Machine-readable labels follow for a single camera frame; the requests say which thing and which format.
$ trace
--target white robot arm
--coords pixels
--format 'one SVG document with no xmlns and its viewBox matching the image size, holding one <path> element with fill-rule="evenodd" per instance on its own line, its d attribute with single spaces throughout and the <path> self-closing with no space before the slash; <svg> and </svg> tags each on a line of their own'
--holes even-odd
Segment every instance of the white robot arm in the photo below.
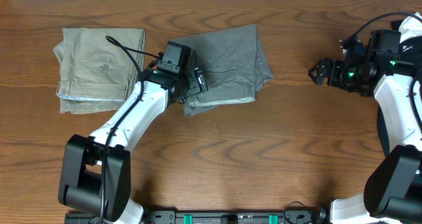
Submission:
<svg viewBox="0 0 422 224">
<path fill-rule="evenodd" d="M 407 158 L 404 158 L 409 152 L 404 146 L 411 145 L 412 148 L 416 148 L 410 152 L 415 157 L 419 157 L 422 151 L 422 128 L 418 112 L 422 111 L 422 101 L 420 85 L 416 80 L 422 68 L 400 60 L 399 32 L 375 30 L 371 32 L 367 47 L 357 39 L 356 34 L 344 42 L 341 41 L 342 49 L 347 52 L 345 61 L 321 60 L 309 71 L 309 76 L 315 84 L 322 84 L 324 78 L 328 77 L 329 86 L 339 87 L 348 92 L 358 92 L 362 96 L 374 96 L 380 105 L 383 115 L 381 119 L 385 121 L 388 136 L 389 147 L 384 148 L 385 154 L 393 151 L 394 154 L 389 155 L 370 177 L 365 193 L 334 200 L 331 203 L 329 222 L 332 224 L 401 223 L 401 219 L 412 221 L 422 219 L 421 212 L 413 210 L 413 208 L 422 210 L 422 203 L 412 201 L 420 200 L 420 194 L 417 194 L 417 197 L 406 196 L 407 190 L 412 188 L 410 186 L 414 186 L 413 178 L 415 176 L 417 178 L 420 174 L 420 161 L 417 158 L 406 161 Z M 400 157 L 400 154 L 398 156 L 400 162 L 396 162 L 393 157 L 399 150 L 403 157 Z M 383 169 L 385 179 L 380 179 L 379 174 Z M 394 184 L 398 181 L 407 185 L 399 187 Z M 374 186 L 383 192 L 370 194 L 376 192 Z M 400 206 L 406 205 L 409 205 L 407 210 L 411 211 L 403 211 L 402 213 L 406 212 L 403 215 L 397 212 Z"/>
<path fill-rule="evenodd" d="M 132 91 L 131 96 L 120 107 L 120 109 L 107 121 L 101 128 L 95 130 L 90 136 L 94 137 L 94 141 L 105 144 L 110 128 L 121 118 L 124 112 L 135 102 L 140 95 L 141 82 L 137 82 Z M 169 98 L 168 90 L 162 88 L 161 85 L 153 82 L 144 82 L 144 91 L 142 101 L 131 109 L 129 114 L 120 123 L 119 128 L 115 131 L 115 136 L 111 139 L 110 147 L 116 145 L 123 146 L 125 150 L 132 152 L 140 137 L 151 122 L 167 107 Z M 139 224 L 144 213 L 141 205 L 134 202 L 131 198 L 119 217 L 116 224 Z"/>
<path fill-rule="evenodd" d="M 126 47 L 109 36 L 107 39 L 133 59 Z M 74 135 L 68 141 L 59 185 L 60 203 L 99 216 L 99 223 L 140 223 L 144 210 L 129 198 L 131 152 L 151 122 L 172 101 L 183 102 L 208 90 L 195 61 L 195 52 L 189 47 L 169 42 L 162 59 L 140 73 L 132 94 L 108 122 L 88 138 Z M 157 69 L 152 68 L 154 65 L 158 65 Z M 102 165 L 101 175 L 87 170 L 87 165 L 95 164 Z"/>
</svg>

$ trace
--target khaki pants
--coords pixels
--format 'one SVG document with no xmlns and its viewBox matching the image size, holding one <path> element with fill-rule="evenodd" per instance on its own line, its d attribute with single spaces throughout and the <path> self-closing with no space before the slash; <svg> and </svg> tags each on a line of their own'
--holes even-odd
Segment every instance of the khaki pants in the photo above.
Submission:
<svg viewBox="0 0 422 224">
<path fill-rule="evenodd" d="M 60 112 L 93 113 L 119 109 L 132 92 L 137 71 L 112 36 L 122 45 L 144 50 L 142 29 L 63 29 L 63 42 L 54 48 L 60 62 Z M 144 55 L 131 52 L 140 67 Z"/>
</svg>

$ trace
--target table surface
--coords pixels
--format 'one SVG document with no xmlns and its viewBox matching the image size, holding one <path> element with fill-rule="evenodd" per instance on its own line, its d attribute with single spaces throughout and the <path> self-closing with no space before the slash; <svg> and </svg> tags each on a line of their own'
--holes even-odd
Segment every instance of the table surface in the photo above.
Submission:
<svg viewBox="0 0 422 224">
<path fill-rule="evenodd" d="M 179 210 L 281 210 L 294 200 L 317 207 L 358 194 L 384 159 L 376 101 L 315 86 L 307 71 L 323 57 L 343 59 L 339 39 L 369 19 L 421 7 L 421 0 L 0 0 L 0 223 L 62 222 L 71 210 L 57 201 L 65 144 L 114 113 L 59 113 L 53 47 L 62 28 L 144 28 L 147 51 L 159 52 L 171 38 L 256 23 L 275 79 L 252 103 L 191 118 L 170 106 L 133 152 L 131 196 Z M 371 24 L 361 40 L 394 19 Z"/>
</svg>

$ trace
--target green clip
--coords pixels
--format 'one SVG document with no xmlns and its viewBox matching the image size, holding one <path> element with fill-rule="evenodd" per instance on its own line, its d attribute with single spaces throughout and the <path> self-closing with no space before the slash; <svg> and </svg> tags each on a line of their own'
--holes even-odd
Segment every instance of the green clip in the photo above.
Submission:
<svg viewBox="0 0 422 224">
<path fill-rule="evenodd" d="M 277 215 L 270 215 L 269 217 L 270 224 L 278 224 L 278 216 Z"/>
<path fill-rule="evenodd" d="M 183 224 L 193 224 L 192 215 L 184 215 L 183 216 Z"/>
</svg>

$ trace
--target wood grain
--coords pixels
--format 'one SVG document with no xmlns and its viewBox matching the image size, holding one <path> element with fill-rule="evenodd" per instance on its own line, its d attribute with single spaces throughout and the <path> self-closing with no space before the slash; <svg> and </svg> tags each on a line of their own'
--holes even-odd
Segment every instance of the wood grain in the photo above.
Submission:
<svg viewBox="0 0 422 224">
<path fill-rule="evenodd" d="M 3 5 L 5 4 L 6 0 L 0 0 L 0 13 L 1 10 L 3 9 Z"/>
<path fill-rule="evenodd" d="M 62 28 L 146 29 L 146 48 L 256 23 L 275 79 L 253 103 L 184 118 L 170 106 L 132 156 L 132 197 L 179 210 L 318 206 L 363 191 L 383 160 L 378 105 L 315 86 L 307 70 L 342 59 L 338 40 L 369 19 L 416 11 L 421 0 L 7 0 L 0 14 L 0 223 L 62 223 L 57 201 L 64 147 L 113 112 L 59 113 Z M 388 28 L 394 18 L 361 34 Z"/>
</svg>

